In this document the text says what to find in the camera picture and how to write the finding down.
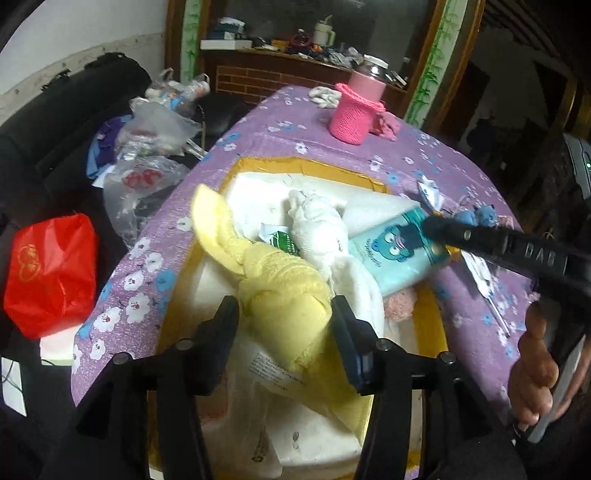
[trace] purple floral tablecloth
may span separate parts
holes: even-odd
[[[126,351],[134,358],[154,353],[160,322],[193,240],[189,203],[195,187],[200,183],[219,187],[239,157],[312,158],[367,174],[386,183],[393,194],[413,199],[418,199],[417,180],[425,175],[444,194],[444,208],[456,209],[460,202],[467,208],[493,204],[501,221],[513,225],[512,213],[497,189],[465,156],[407,124],[396,142],[374,135],[359,146],[340,142],[327,130],[334,111],[319,109],[307,91],[285,87],[242,118],[179,185],[121,260],[76,335],[72,365],[76,404],[115,353]],[[431,278],[450,350],[504,417],[509,369],[518,357],[517,340],[525,329],[529,282],[505,270],[499,270],[493,281],[495,303],[514,332],[509,339],[463,262]]]

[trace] human hand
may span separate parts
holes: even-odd
[[[521,357],[511,369],[508,386],[513,413],[523,429],[535,425],[541,415],[550,412],[552,408],[550,389],[558,380],[558,365],[543,342],[546,320],[537,302],[530,305],[525,314],[525,328],[527,331],[518,344]],[[577,369],[556,410],[554,420],[568,410],[575,393],[585,379],[590,363],[591,338],[587,338]]]

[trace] red plastic bag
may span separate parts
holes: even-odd
[[[95,305],[97,239],[76,214],[20,230],[12,242],[4,310],[37,339],[84,322]]]

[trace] brick pattern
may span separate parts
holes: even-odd
[[[257,105],[261,100],[273,95],[285,85],[299,85],[314,88],[318,85],[332,87],[330,83],[287,75],[267,70],[245,69],[241,67],[217,67],[217,92],[241,95],[246,103]]]

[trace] white towel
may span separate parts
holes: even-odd
[[[341,93],[328,87],[314,87],[308,96],[320,108],[337,108]]]
[[[335,295],[344,295],[355,317],[365,320],[378,337],[384,336],[384,302],[377,282],[355,257],[349,255],[348,232],[330,200],[299,190],[289,194],[293,218],[291,239],[300,256],[320,272]]]
[[[289,193],[293,218],[291,239],[300,249],[300,256],[320,272],[325,281],[335,255],[348,253],[347,227],[330,200],[315,193],[305,196],[299,190]]]

